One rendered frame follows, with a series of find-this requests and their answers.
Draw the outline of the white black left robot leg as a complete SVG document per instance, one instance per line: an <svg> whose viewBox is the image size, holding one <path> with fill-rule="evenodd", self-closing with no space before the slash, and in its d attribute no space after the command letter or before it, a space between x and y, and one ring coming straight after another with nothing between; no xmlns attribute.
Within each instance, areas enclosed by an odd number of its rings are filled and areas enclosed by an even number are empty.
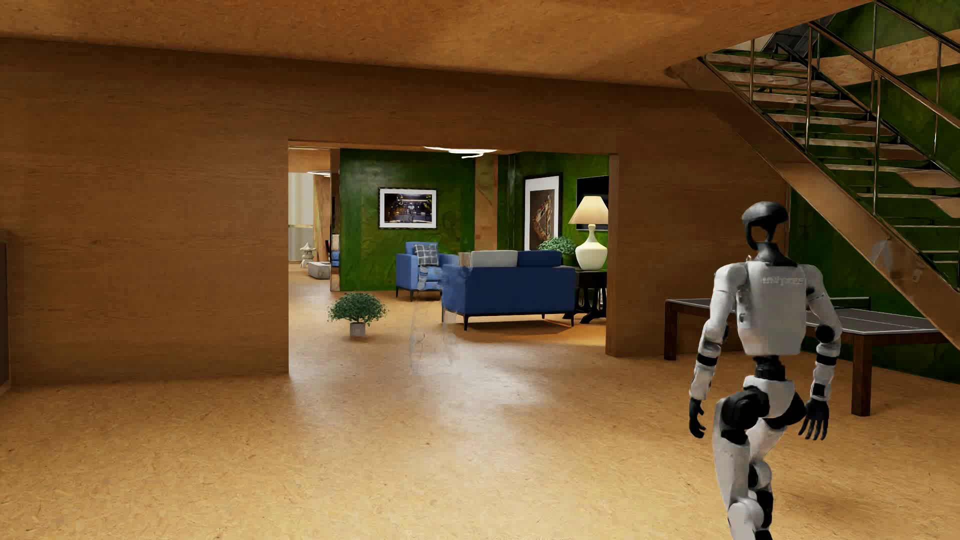
<svg viewBox="0 0 960 540"><path fill-rule="evenodd" d="M764 459L782 432L765 420L769 409L767 395L753 386L716 403L714 465L733 540L773 540L772 472Z"/></svg>

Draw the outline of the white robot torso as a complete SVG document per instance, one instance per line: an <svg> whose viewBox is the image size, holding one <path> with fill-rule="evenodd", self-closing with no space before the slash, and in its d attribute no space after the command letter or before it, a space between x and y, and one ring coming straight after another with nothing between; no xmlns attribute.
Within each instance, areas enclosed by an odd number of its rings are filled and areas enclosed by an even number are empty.
<svg viewBox="0 0 960 540"><path fill-rule="evenodd" d="M806 335L807 279L791 259L776 255L771 260L735 263L728 270L736 301L738 336L747 355L754 358L752 378L783 382L786 369L780 357L795 356Z"/></svg>

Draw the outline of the dark wooden side table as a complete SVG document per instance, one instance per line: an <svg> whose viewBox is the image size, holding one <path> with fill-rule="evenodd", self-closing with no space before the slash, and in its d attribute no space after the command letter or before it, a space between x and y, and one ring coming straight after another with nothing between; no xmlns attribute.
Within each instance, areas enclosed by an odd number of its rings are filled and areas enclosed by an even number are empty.
<svg viewBox="0 0 960 540"><path fill-rule="evenodd" d="M575 269L574 309L564 313L563 319L574 319L582 313L581 324L589 324L594 319L607 316L607 276L605 269L587 271Z"/></svg>

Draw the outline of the black robot head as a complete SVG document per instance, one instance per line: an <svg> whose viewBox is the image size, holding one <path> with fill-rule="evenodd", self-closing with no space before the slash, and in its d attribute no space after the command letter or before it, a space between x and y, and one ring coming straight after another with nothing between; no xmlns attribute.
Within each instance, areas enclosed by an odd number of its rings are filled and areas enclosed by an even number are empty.
<svg viewBox="0 0 960 540"><path fill-rule="evenodd" d="M756 202L744 211L741 221L745 228L747 243L750 249L756 251L755 261L773 266L798 266L795 261L781 252L774 241L777 227L788 221L788 212L783 205L778 202ZM755 240L753 228L761 228L765 231L765 239Z"/></svg>

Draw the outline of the small potted green plant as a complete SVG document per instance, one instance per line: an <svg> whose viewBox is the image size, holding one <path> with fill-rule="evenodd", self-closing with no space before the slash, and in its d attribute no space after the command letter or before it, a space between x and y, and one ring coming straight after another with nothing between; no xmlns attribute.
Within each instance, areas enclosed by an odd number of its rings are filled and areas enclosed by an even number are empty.
<svg viewBox="0 0 960 540"><path fill-rule="evenodd" d="M366 327L385 317L388 307L377 297L366 292L348 292L335 300L327 311L327 320L349 323L351 338L366 337Z"/></svg>

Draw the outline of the black wall screen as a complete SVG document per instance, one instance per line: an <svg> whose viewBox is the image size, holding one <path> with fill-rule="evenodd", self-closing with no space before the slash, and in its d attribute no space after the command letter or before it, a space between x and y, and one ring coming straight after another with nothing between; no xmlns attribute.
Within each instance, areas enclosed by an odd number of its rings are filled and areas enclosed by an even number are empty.
<svg viewBox="0 0 960 540"><path fill-rule="evenodd" d="M576 206L574 212L579 209L582 201L586 197L600 197L607 207L607 218L609 218L609 176L595 176L595 177L585 177L578 178L576 185ZM574 225L579 231L587 231L589 229L588 224L575 224ZM609 225L604 223L596 224L596 232L606 232L609 229Z"/></svg>

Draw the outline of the wide framed dark picture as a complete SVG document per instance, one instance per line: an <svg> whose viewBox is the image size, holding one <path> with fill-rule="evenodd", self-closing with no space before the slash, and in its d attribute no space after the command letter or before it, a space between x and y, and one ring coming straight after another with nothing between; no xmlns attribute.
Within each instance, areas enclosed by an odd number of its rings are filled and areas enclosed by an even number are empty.
<svg viewBox="0 0 960 540"><path fill-rule="evenodd" d="M437 229L437 190L378 188L380 229Z"/></svg>

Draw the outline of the tall framed brown picture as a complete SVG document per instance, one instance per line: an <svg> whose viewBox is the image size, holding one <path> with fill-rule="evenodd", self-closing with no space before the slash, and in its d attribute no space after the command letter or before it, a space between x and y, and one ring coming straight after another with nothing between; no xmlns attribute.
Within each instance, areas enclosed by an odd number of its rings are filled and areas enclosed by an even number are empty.
<svg viewBox="0 0 960 540"><path fill-rule="evenodd" d="M562 232L561 173L523 178L523 249L535 251Z"/></svg>

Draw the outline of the white black robot leg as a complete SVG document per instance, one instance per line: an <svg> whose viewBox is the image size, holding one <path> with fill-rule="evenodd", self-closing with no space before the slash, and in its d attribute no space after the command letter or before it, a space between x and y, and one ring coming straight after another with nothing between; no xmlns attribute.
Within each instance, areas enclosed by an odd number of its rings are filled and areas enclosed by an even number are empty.
<svg viewBox="0 0 960 540"><path fill-rule="evenodd" d="M765 420L769 409L767 395L753 386L716 403L714 465L733 540L773 540L772 472L764 459L782 432Z"/></svg>
<svg viewBox="0 0 960 540"><path fill-rule="evenodd" d="M780 441L786 428L801 422L805 416L805 403L798 394L794 394L783 414L774 418L758 419L754 426L747 430L750 443L748 485L750 494L754 495L763 510L763 521L754 533L754 540L772 540L769 532L774 509L772 472L765 457Z"/></svg>

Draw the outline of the metal stair railing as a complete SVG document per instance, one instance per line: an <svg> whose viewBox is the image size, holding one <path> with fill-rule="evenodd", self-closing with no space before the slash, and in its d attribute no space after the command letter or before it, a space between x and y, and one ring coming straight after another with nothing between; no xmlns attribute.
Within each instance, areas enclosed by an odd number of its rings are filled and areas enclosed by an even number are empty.
<svg viewBox="0 0 960 540"><path fill-rule="evenodd" d="M783 44L805 54L809 29L819 26L813 37L818 54L812 58L822 73L868 105L880 106L883 119L960 174L960 108L944 100L943 87L945 71L960 69L960 42L889 0L871 0L864 11L870 18L865 39L833 28L835 16L829 16L720 50L747 52L753 43L757 53L771 52Z"/></svg>

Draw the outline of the wooden open staircase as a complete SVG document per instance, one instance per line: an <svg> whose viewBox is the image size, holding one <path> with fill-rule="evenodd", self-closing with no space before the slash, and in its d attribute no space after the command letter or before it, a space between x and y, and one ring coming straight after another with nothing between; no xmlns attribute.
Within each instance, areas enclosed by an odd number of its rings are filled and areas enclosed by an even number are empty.
<svg viewBox="0 0 960 540"><path fill-rule="evenodd" d="M960 349L960 174L819 68L807 51L720 50L664 73L783 178Z"/></svg>

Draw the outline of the white black right robot leg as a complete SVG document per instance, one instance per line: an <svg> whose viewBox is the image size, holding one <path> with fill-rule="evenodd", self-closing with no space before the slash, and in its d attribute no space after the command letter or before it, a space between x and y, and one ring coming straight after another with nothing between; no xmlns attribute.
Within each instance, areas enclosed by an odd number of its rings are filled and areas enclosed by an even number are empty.
<svg viewBox="0 0 960 540"><path fill-rule="evenodd" d="M748 485L750 494L754 495L763 510L763 521L754 533L754 540L772 540L769 532L774 509L772 472L765 457L780 441L786 428L801 422L805 416L805 403L798 394L794 394L783 414L774 418L758 419L754 426L747 430L750 443Z"/></svg>

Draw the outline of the blue sofa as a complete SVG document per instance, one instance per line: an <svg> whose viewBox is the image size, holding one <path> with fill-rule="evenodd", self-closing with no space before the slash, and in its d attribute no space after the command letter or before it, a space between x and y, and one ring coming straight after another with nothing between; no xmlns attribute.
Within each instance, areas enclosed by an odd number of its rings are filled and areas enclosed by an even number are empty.
<svg viewBox="0 0 960 540"><path fill-rule="evenodd" d="M574 310L575 268L558 251L518 251L516 267L445 265L441 305L472 317L565 314Z"/></svg>

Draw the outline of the white table lamp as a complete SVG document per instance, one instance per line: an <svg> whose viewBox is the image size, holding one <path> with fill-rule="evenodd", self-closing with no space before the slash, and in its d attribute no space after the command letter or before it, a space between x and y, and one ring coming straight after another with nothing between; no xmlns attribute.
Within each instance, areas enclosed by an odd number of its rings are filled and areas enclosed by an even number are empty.
<svg viewBox="0 0 960 540"><path fill-rule="evenodd" d="M597 240L595 231L597 225L609 223L609 209L606 202L599 195L584 196L568 223L587 226L587 239L574 251L579 267L583 271L602 269L606 263L608 249Z"/></svg>

